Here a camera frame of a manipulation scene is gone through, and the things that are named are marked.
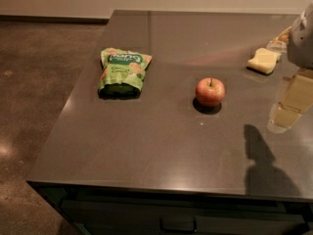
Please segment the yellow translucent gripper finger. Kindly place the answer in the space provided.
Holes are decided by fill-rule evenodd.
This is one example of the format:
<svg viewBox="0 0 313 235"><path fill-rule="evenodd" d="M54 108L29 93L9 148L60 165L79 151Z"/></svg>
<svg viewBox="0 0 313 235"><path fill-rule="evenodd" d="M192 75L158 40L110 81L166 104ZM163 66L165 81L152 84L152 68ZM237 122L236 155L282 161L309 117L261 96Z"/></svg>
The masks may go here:
<svg viewBox="0 0 313 235"><path fill-rule="evenodd" d="M292 77L283 78L267 127L273 133L284 133L312 106L313 70L299 69Z"/></svg>

